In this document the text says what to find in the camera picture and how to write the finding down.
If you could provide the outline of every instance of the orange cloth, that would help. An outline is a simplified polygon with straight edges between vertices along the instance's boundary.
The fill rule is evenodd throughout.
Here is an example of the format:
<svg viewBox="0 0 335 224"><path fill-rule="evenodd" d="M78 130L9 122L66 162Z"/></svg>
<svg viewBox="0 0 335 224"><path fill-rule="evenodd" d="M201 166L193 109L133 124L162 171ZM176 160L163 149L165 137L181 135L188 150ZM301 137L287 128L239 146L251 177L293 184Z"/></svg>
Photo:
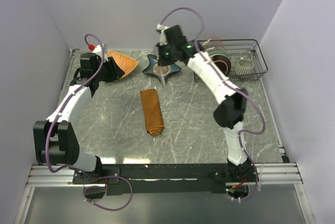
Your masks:
<svg viewBox="0 0 335 224"><path fill-rule="evenodd" d="M163 131L164 123L157 91L145 89L140 94L147 132L152 136L159 135Z"/></svg>

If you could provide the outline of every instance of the marble countertop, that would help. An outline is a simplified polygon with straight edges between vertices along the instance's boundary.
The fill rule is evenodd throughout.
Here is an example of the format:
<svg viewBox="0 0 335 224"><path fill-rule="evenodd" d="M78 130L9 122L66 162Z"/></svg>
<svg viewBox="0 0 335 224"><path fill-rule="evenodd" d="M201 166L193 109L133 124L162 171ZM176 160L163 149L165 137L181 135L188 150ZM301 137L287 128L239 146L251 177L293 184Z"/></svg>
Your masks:
<svg viewBox="0 0 335 224"><path fill-rule="evenodd" d="M81 150L102 158L103 163L226 163L228 149L223 131L213 118L216 100L204 83L195 83L193 72L183 63L181 72L167 78L163 87L156 77L142 74L151 51L119 51L139 61L126 78L100 83L89 105L74 125ZM75 51L63 96L83 51ZM245 133L246 147L255 162L282 162L277 137L261 82L235 82L258 103L265 115L264 134ZM140 91L156 88L164 131L152 137L146 132ZM244 127L260 130L261 121L247 103Z"/></svg>

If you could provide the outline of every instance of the wire basket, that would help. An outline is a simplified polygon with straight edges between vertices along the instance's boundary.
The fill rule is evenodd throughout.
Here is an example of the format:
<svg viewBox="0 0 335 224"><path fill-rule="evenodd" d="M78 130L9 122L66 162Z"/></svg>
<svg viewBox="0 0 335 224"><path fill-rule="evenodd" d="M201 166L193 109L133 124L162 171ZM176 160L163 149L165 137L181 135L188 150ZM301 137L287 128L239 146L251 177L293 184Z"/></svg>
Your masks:
<svg viewBox="0 0 335 224"><path fill-rule="evenodd" d="M231 62L231 71L227 75L231 81L258 80L268 71L261 48L258 42L254 39L211 38L207 41L200 40L199 42L203 45L205 50L213 47L224 48L227 57ZM238 65L238 61L241 58L250 60L253 63L253 68L250 74L235 74L235 67ZM197 74L193 73L193 76L195 82L202 82Z"/></svg>

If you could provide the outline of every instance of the purple cable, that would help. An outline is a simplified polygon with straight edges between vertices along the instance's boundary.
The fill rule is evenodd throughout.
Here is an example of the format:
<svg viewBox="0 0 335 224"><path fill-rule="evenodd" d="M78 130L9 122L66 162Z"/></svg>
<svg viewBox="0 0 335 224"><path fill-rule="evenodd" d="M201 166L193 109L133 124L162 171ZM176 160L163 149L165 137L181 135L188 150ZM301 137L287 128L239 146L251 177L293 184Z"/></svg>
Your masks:
<svg viewBox="0 0 335 224"><path fill-rule="evenodd" d="M87 188L84 189L84 191L83 191L83 195L84 195L85 201L87 201L88 203L90 203L90 204L92 204L92 205L94 205L94 206L96 206L96 207L98 207L98 208L101 208L101 209L103 209L103 210L106 210L106 211L118 211L118 210L122 210L122 209L124 209L124 208L125 208L126 206L128 206L129 203L131 202L131 199L132 199L132 196L133 196L132 186L131 186L130 182L129 182L126 178L123 178L123 177L120 177L120 176L104 176L104 177L95 178L95 177L90 176L90 175L89 175L88 173L86 173L86 172L81 172L81 173L83 173L86 177L88 177L88 178L90 178L90 179L92 179L92 180L103 180L103 179L107 179L107 178L118 178L118 179L120 179L120 180L123 180L123 181L127 182L127 184L128 184L129 187L130 187L130 196L129 196L129 199L128 199L128 201L127 201L122 207L119 207L119 208L108 208L108 207L103 207L103 206L101 206L101 205L99 205L99 204L97 204L97 203L91 202L91 201L85 196L85 193L86 193L86 191L87 191L88 189L90 189L90 188L102 188L101 186L90 186L90 187L87 187Z"/></svg>
<svg viewBox="0 0 335 224"><path fill-rule="evenodd" d="M180 7L180 8L176 8L174 10L172 10L171 12L169 12L164 18L163 20L160 22L160 24L163 24L163 22L174 12L178 11L178 10L188 10L191 11L192 13L194 13L201 21L201 29L200 32L198 33L198 35L195 37L194 39L194 45L195 45L195 49L196 51L200 54L200 56L204 59L204 61L207 61L207 59L205 58L205 56L202 54L202 52L200 51L199 45L198 45L198 38L201 35L201 33L204 31L205 29L205 22L203 17L194 9L192 8L188 8L188 7ZM245 200L248 199L251 195L253 195L256 192L256 189L258 187L258 182L259 182L259 177L258 177L258 171L257 171L257 167L256 164L253 162L252 158L250 157L250 155L248 154L247 150L243 147L242 144L242 139L241 139L241 133L243 132L247 132L247 133L251 133L254 135L260 135L265 131L265 118L264 115L260 109L260 107L251 99L251 97L249 97L247 94L245 94L244 92L240 91L239 89L235 89L233 87L231 87L229 84L226 83L226 81L224 80L224 78L222 77L222 74L220 72L218 72L215 68L215 66L213 65L213 61L209 61L208 62L209 66L214 70L214 72L218 75L218 77L220 78L220 80L222 81L222 83L227 86L228 88L230 88L231 90L235 91L236 93L240 94L241 96L245 97L252 105L253 107L256 109L257 113L260 115L261 120L262 120L262 129L260 131L251 131L251 130L246 130L246 129L242 129L238 132L238 139L239 139L239 143L241 148L243 149L244 153L246 154L246 156L248 157L248 159L251 161L251 164L255 170L255 175L256 175L256 182L255 182L255 187L253 188L253 190L251 191L251 193L248 194L247 197L241 199L241 200Z"/></svg>

